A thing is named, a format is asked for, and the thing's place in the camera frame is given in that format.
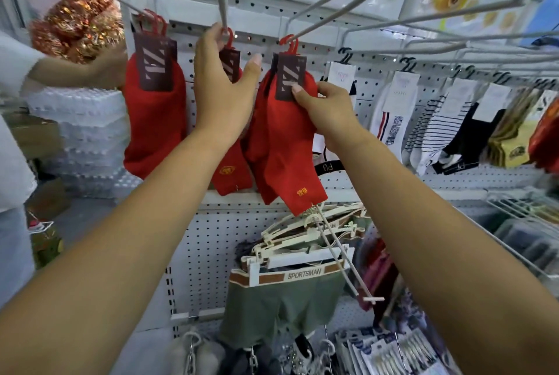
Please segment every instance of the light blue jeans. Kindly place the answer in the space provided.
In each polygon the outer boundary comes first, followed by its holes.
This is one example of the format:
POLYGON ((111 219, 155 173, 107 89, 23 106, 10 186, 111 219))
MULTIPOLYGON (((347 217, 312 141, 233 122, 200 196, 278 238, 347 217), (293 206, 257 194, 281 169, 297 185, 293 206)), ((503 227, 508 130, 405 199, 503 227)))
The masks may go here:
POLYGON ((23 206, 0 213, 0 308, 35 272, 23 206))

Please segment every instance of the white shirt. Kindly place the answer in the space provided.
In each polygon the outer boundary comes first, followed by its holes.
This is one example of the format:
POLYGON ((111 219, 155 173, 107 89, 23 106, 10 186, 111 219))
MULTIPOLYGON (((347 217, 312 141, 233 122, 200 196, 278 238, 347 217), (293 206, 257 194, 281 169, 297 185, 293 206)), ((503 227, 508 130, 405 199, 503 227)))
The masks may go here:
MULTIPOLYGON (((45 57, 0 32, 0 91, 18 96, 29 71, 45 57)), ((35 176, 3 117, 0 117, 0 212, 21 206, 37 187, 35 176)))

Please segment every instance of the shiny gold foil decoration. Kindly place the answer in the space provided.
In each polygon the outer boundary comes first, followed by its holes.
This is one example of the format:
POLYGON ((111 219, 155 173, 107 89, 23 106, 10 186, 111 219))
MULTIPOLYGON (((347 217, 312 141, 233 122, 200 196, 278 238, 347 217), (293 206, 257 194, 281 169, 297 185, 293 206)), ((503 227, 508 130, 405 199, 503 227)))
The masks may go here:
POLYGON ((50 56, 65 57, 69 44, 61 41, 52 32, 52 27, 45 21, 32 21, 29 25, 31 46, 50 56))
POLYGON ((45 21, 63 41, 79 40, 91 20, 107 9, 113 0, 60 0, 47 12, 45 21))
POLYGON ((84 36, 68 50, 68 60, 88 63, 94 60, 103 47, 109 47, 124 40, 122 14, 116 3, 92 19, 84 36))

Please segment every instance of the white sleeve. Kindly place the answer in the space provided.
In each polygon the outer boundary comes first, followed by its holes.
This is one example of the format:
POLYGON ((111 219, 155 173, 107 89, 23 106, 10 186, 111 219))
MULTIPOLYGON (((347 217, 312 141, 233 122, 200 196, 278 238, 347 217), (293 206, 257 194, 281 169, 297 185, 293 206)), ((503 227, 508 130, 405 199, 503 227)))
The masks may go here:
POLYGON ((18 96, 27 74, 43 57, 40 51, 0 32, 0 91, 18 96))

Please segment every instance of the forearm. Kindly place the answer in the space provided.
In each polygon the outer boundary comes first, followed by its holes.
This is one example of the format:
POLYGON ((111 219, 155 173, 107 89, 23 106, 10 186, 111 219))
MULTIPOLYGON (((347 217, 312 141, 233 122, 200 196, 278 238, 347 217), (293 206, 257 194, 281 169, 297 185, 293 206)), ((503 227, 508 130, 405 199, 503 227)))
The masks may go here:
POLYGON ((559 334, 556 300, 506 250, 370 133, 354 132, 337 153, 396 266, 466 373, 523 373, 534 369, 527 354, 536 343, 542 356, 549 342, 557 346, 550 339, 559 334))
POLYGON ((51 56, 39 60, 27 76, 49 87, 78 88, 91 83, 88 65, 80 65, 51 56))
POLYGON ((39 272, 0 313, 0 374, 108 373, 226 151, 216 136, 194 131, 110 216, 39 272))

